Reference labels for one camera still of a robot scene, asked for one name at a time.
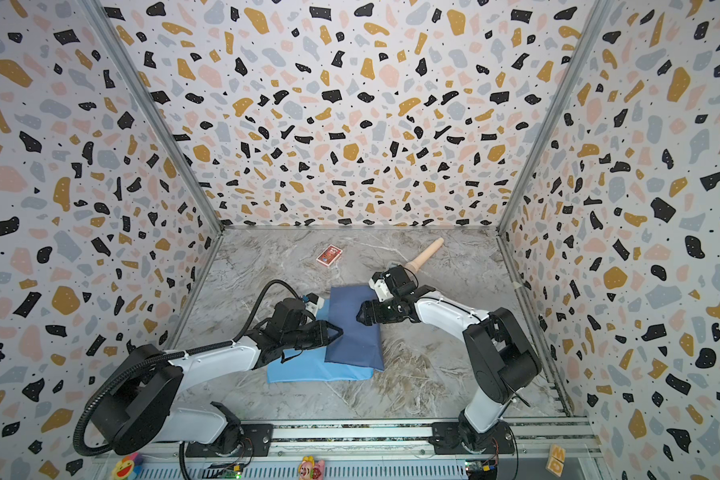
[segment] dark blue cloth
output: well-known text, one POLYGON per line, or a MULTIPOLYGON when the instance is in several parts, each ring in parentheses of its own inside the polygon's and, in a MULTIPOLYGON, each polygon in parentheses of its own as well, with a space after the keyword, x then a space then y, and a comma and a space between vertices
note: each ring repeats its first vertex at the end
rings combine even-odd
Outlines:
POLYGON ((376 298, 376 293, 368 285, 331 288, 328 321, 343 328, 344 335, 328 345, 327 362, 370 366, 380 372, 384 371, 381 328, 378 324, 365 326, 357 321, 362 303, 376 298))

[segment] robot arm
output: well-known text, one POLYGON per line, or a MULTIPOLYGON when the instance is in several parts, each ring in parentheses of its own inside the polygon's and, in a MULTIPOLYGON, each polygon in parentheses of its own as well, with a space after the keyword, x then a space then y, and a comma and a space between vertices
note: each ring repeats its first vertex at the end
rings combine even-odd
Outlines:
POLYGON ((541 371, 514 315, 504 308, 488 312, 450 300, 431 286, 414 284, 402 266, 376 273, 368 283, 378 300, 362 304, 360 323, 408 319, 436 326, 464 342, 480 389, 459 417, 461 442, 473 452, 483 451, 509 401, 541 371))

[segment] metal frame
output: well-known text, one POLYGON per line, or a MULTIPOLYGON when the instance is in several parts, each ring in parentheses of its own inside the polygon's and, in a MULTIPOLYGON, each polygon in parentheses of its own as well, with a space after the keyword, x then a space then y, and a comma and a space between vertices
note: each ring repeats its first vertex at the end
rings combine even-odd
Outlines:
POLYGON ((512 213, 520 203, 525 187, 528 186, 531 176, 536 171, 539 162, 541 162, 541 154, 547 149, 547 144, 552 136, 552 132, 557 126, 557 121, 563 114, 563 110, 565 110, 566 102, 574 90, 574 86, 576 86, 576 80, 584 68, 586 60, 590 56, 590 50, 598 34, 600 34, 600 30, 605 23, 606 15, 613 3, 614 0, 595 0, 595 4, 592 10, 590 10, 590 16, 586 19, 584 28, 581 31, 579 43, 576 46, 576 50, 574 50, 574 54, 571 56, 570 65, 565 72, 565 76, 563 76, 563 81, 560 82, 560 87, 554 94, 552 104, 547 111, 547 116, 544 117, 544 121, 541 124, 539 136, 536 138, 534 146, 530 149, 528 160, 520 171, 518 181, 515 183, 507 206, 504 208, 504 213, 501 215, 501 220, 498 225, 499 234, 506 232, 509 228, 512 213))
POLYGON ((203 193, 200 184, 197 183, 197 178, 195 178, 192 169, 184 161, 184 153, 179 148, 170 130, 168 130, 168 126, 157 110, 155 102, 152 101, 150 92, 146 90, 146 87, 141 82, 138 71, 130 60, 128 52, 126 52, 117 33, 115 33, 114 27, 104 13, 104 7, 101 6, 99 0, 78 0, 77 3, 82 9, 83 14, 85 14, 88 23, 96 32, 96 36, 98 36, 104 45, 107 55, 115 64, 117 71, 122 76, 123 82, 125 82, 128 90, 134 96, 147 122, 152 129, 154 129, 158 140, 163 144, 163 147, 168 150, 168 154, 173 160, 173 165, 181 174, 184 185, 186 185, 190 191, 190 195, 195 199, 198 208, 200 208, 200 211, 206 217, 206 223, 210 225, 214 235, 219 236, 222 232, 222 225, 216 216, 216 212, 208 201, 208 197, 203 193))

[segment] enclosure wall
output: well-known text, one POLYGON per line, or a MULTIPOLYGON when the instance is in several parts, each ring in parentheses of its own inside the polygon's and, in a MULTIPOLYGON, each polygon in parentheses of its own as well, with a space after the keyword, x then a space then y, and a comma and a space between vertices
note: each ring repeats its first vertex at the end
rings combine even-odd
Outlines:
POLYGON ((496 224, 591 3, 104 2, 235 225, 496 224))
POLYGON ((76 3, 0 2, 0 478, 82 478, 86 400, 178 326, 212 242, 183 182, 76 3))
POLYGON ((720 2, 614 2, 507 238, 615 478, 720 478, 720 2))

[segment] light blue cloth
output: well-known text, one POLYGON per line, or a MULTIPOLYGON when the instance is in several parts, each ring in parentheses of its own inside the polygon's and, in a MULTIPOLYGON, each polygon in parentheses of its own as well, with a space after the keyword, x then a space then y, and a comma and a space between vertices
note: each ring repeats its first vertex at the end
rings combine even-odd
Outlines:
MULTIPOLYGON (((318 310, 317 320, 328 320, 328 304, 318 310)), ((333 382, 335 380, 367 380, 373 368, 326 362, 326 348, 305 350, 298 357, 280 363, 275 360, 267 366, 266 379, 275 382, 333 382)), ((297 355, 297 350, 286 350, 286 358, 297 355)))

